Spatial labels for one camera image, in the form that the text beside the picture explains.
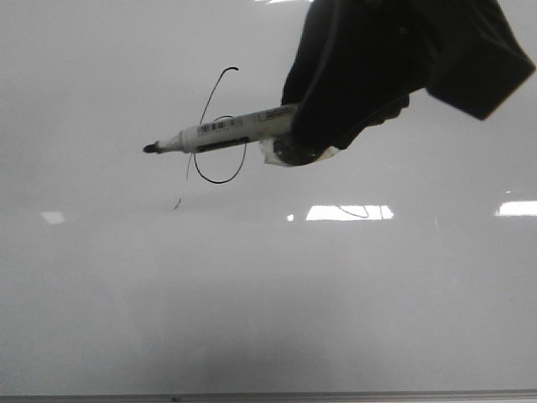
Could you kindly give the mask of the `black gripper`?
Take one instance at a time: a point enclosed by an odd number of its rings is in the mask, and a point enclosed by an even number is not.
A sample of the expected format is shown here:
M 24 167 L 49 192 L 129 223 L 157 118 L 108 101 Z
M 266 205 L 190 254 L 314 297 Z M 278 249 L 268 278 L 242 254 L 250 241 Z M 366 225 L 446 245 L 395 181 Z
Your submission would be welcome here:
M 315 1 L 282 101 L 297 144 L 345 149 L 420 89 L 486 119 L 535 69 L 496 1 Z

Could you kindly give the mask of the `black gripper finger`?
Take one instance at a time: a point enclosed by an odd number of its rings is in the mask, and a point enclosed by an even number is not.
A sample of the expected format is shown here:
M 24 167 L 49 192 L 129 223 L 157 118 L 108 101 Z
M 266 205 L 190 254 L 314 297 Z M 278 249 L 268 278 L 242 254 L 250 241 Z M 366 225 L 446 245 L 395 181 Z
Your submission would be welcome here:
M 330 159 L 340 152 L 338 148 L 333 146 L 321 150 L 306 148 L 283 137 L 262 140 L 260 149 L 264 163 L 277 166 L 309 165 Z

